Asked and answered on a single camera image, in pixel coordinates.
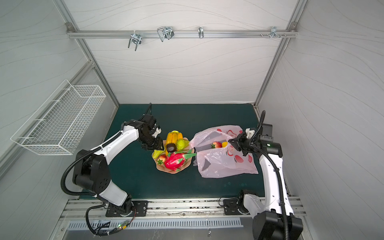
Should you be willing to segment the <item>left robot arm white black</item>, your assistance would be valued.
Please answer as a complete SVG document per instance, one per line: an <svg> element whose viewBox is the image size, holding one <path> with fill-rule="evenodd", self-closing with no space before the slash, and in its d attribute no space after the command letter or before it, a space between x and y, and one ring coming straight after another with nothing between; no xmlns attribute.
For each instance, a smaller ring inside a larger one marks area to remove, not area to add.
<svg viewBox="0 0 384 240"><path fill-rule="evenodd" d="M109 204L116 215L127 216L133 209L132 197L113 181L109 169L112 160L129 144L139 141L145 150L163 150L157 120L144 114L139 120L123 122L120 131L91 150L81 150L64 171L62 191L70 196L92 196Z"/></svg>

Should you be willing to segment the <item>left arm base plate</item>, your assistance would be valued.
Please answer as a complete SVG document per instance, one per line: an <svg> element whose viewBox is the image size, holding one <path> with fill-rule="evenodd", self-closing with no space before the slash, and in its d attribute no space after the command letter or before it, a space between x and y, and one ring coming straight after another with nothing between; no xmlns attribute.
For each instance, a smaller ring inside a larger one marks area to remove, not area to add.
<svg viewBox="0 0 384 240"><path fill-rule="evenodd" d="M148 203L148 201L128 200L122 206L109 204L106 217L145 217L147 215Z"/></svg>

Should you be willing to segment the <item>pink plastic bag peach print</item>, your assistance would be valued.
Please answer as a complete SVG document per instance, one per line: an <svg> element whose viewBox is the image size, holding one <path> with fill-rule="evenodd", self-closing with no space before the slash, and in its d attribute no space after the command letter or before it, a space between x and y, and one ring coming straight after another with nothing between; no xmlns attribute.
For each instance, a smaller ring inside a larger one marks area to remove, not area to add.
<svg viewBox="0 0 384 240"><path fill-rule="evenodd" d="M212 127L195 134L189 145L196 150L194 165L198 167L201 177L219 179L259 173L253 155L243 156L228 142L241 133L243 129L240 126L226 125ZM228 145L225 148L212 149L213 142L228 142Z"/></svg>

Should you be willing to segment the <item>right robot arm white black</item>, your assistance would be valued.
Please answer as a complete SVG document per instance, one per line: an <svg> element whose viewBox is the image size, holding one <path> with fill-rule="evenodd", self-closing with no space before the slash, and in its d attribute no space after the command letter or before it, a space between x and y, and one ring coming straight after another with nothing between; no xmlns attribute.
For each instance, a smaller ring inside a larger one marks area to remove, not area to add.
<svg viewBox="0 0 384 240"><path fill-rule="evenodd" d="M265 202L246 192L238 200L238 208L243 208L253 218L254 239L297 240L304 226L302 220L295 217L287 194L281 145L256 134L249 137L246 133L229 140L229 143L245 155L258 155L263 171Z"/></svg>

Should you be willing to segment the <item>red yellow strawberry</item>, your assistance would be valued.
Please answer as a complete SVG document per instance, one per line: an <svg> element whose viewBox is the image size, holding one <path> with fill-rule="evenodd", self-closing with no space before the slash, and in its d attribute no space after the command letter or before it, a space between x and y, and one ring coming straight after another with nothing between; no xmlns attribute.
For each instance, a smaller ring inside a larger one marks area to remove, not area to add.
<svg viewBox="0 0 384 240"><path fill-rule="evenodd" d="M157 164L160 166L163 166L165 164L166 160L167 160L167 155L160 155L158 160L157 160Z"/></svg>

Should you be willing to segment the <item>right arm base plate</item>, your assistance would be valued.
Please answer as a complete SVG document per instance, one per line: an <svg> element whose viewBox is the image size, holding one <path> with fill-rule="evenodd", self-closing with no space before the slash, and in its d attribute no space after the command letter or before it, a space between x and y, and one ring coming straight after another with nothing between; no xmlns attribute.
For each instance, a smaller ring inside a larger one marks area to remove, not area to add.
<svg viewBox="0 0 384 240"><path fill-rule="evenodd" d="M240 209L236 199L223 199L221 205L223 206L225 216L245 216L250 214L244 209Z"/></svg>

